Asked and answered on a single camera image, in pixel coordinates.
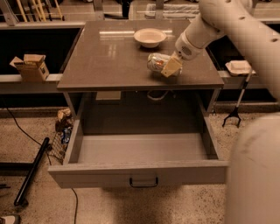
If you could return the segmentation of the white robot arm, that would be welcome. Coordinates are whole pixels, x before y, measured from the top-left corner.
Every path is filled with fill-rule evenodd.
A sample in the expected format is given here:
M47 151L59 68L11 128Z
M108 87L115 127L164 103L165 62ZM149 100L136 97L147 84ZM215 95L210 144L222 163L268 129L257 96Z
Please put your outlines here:
M199 15L181 33L162 70L166 77L209 43L226 35L249 63L242 89L280 97L279 33L251 15L256 0L199 0ZM280 115L248 124L231 150L225 224L280 224Z

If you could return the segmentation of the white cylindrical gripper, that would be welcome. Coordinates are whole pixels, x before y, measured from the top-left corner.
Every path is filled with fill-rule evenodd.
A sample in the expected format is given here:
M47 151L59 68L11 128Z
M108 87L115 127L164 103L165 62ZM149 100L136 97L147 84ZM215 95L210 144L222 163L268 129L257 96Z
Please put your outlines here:
M202 50L194 46L182 32L175 43L175 52L180 58L171 56L161 71L161 74L166 78L177 75L181 71L183 65L181 58L183 60L193 60Z

